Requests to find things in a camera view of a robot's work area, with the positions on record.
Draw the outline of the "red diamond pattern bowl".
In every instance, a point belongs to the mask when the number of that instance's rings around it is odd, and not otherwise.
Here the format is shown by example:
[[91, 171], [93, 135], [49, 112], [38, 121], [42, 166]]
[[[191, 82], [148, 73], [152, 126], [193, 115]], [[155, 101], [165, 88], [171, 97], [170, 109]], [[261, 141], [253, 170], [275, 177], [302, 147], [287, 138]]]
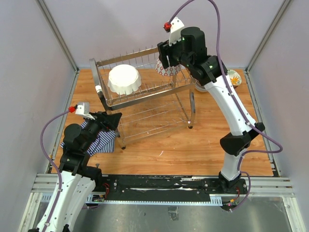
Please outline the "red diamond pattern bowl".
[[156, 64], [155, 64], [155, 70], [157, 71], [157, 73], [159, 73], [162, 76], [174, 76], [181, 71], [181, 66], [178, 65], [178, 66], [168, 67], [164, 69], [163, 64], [160, 61], [160, 59], [157, 59]]

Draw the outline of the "plain white bowl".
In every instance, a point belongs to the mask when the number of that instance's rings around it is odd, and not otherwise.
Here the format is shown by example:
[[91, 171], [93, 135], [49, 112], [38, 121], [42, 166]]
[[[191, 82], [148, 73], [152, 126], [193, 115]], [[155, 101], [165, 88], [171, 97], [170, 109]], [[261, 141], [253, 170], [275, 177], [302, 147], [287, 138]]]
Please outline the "plain white bowl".
[[195, 89], [199, 92], [207, 92], [207, 90], [199, 82], [196, 82]]

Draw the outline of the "white scalloped bowl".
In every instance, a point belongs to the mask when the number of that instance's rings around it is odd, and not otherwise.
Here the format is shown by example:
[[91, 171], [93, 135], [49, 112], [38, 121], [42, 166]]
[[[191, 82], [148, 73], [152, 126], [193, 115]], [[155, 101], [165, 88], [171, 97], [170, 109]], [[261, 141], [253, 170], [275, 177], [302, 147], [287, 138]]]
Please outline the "white scalloped bowl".
[[117, 65], [108, 75], [108, 87], [111, 92], [119, 95], [130, 95], [141, 86], [138, 70], [128, 64]]

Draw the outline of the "steel two-tier dish rack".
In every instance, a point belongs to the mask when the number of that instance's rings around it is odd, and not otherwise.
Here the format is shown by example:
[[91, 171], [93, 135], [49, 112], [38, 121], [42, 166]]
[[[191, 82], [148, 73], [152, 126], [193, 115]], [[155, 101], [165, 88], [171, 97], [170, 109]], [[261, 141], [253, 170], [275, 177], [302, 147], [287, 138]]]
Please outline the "steel two-tier dish rack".
[[[184, 68], [164, 74], [156, 70], [157, 48], [107, 60], [90, 59], [96, 92], [104, 111], [122, 113], [116, 140], [122, 149], [129, 143], [179, 128], [193, 128], [196, 116], [196, 81]], [[127, 64], [137, 69], [141, 85], [130, 94], [113, 93], [108, 87], [112, 68]]]

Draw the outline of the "orange green leaf bowl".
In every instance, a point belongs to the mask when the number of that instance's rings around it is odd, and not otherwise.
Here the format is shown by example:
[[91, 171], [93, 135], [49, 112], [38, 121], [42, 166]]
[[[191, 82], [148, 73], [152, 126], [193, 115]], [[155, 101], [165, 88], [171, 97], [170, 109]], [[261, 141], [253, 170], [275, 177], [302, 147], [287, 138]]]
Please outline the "orange green leaf bowl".
[[230, 81], [231, 81], [232, 86], [234, 88], [237, 88], [238, 86], [240, 86], [242, 84], [242, 78], [241, 78], [240, 74], [237, 71], [235, 71], [233, 69], [229, 69], [227, 71], [227, 73], [228, 73], [228, 75], [230, 77]]

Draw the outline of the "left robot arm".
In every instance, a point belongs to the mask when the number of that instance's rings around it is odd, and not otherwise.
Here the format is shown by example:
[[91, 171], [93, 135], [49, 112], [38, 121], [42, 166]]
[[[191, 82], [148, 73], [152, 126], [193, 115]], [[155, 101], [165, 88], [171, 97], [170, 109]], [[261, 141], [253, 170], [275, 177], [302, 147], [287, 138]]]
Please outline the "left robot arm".
[[102, 171], [88, 166], [90, 146], [100, 132], [115, 131], [122, 113], [90, 113], [86, 125], [70, 124], [64, 130], [63, 154], [57, 171], [56, 186], [34, 232], [71, 232], [88, 195], [103, 187]]

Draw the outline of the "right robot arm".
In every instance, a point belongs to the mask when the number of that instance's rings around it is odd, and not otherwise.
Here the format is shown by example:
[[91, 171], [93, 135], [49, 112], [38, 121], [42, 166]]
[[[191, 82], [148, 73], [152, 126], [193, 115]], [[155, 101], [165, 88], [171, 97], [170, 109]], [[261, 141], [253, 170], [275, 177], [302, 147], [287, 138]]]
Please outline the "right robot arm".
[[176, 28], [166, 23], [164, 29], [170, 33], [169, 40], [157, 45], [163, 67], [184, 66], [211, 94], [227, 120], [230, 132], [220, 139], [225, 158], [218, 183], [223, 193], [230, 193], [241, 177], [242, 156], [265, 126], [262, 122], [256, 122], [247, 112], [219, 57], [208, 55], [205, 34], [200, 28]]

